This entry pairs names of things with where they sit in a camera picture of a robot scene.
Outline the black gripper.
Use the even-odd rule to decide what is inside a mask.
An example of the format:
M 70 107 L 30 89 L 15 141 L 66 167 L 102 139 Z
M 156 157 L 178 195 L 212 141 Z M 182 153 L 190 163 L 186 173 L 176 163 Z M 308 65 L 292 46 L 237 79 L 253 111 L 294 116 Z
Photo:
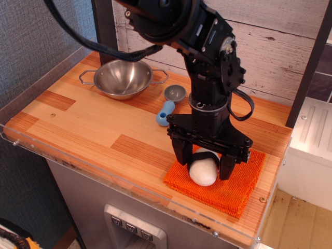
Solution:
M 168 135 L 181 165 L 192 164 L 194 145 L 222 155 L 219 170 L 222 181 L 229 180 L 236 163 L 249 161 L 253 141 L 232 125 L 225 107 L 220 112 L 193 109 L 191 114 L 170 114 L 167 121 Z

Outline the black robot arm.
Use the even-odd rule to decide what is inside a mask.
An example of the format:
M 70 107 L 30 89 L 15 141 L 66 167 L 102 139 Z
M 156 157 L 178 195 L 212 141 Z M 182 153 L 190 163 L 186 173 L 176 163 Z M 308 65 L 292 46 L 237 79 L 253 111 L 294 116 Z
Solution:
M 122 1 L 134 29 L 155 45 L 168 45 L 184 58 L 191 80 L 190 114 L 169 114 L 168 134 L 177 161 L 189 166 L 198 145 L 220 153 L 219 177 L 250 158 L 252 140 L 230 122 L 233 95 L 254 106 L 239 89 L 245 69 L 237 57 L 232 27 L 203 1 Z

